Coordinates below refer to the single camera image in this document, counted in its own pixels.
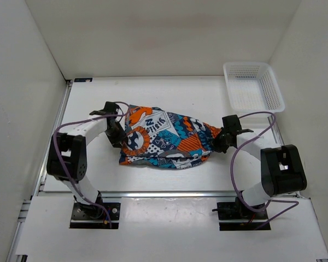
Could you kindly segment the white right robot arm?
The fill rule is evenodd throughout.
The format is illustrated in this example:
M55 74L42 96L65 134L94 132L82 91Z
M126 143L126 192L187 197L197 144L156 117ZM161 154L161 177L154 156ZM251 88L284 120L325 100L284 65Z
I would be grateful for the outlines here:
M243 129L240 117L229 115L222 118L222 129L213 140L214 150L225 153L230 147L236 150L231 158L230 176L236 192L235 213L241 218L253 212L263 211L273 198L307 188L307 179L299 151L295 145L276 145L263 137L276 123L274 113L272 122L260 134L251 129ZM234 164L240 151L247 152L260 161L260 182L252 187L239 190L235 182Z

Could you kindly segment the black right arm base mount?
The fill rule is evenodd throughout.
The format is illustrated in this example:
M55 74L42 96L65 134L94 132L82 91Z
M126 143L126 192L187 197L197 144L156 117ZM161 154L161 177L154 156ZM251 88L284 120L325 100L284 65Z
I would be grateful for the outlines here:
M254 212L235 202L218 202L212 212L218 214L220 231L271 230L267 211Z

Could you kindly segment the colourful patterned shorts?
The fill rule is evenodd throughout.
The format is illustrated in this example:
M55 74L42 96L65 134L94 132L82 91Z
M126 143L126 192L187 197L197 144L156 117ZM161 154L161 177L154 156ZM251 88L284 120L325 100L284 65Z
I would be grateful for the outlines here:
M130 105L125 117L128 140L119 164L181 170L205 162L215 151L213 140L222 131L196 118L158 107Z

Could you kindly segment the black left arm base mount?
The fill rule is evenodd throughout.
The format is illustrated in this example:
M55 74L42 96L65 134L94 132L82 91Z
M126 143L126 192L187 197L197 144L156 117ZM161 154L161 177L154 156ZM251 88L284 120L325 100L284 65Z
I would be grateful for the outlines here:
M121 203L103 203L103 206L110 215L111 224L102 209L75 202L69 227L71 229L118 229Z

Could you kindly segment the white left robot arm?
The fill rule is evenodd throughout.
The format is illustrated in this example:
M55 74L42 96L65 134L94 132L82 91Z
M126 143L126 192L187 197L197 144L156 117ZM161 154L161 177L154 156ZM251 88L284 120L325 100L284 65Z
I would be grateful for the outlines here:
M100 110L94 110L85 120L58 126L51 137L46 171L65 184L73 193L76 202L85 206L91 218L103 214L101 193L87 178L87 146L104 134L110 144L121 148L127 135L120 121L129 114L121 106L125 102L106 102Z

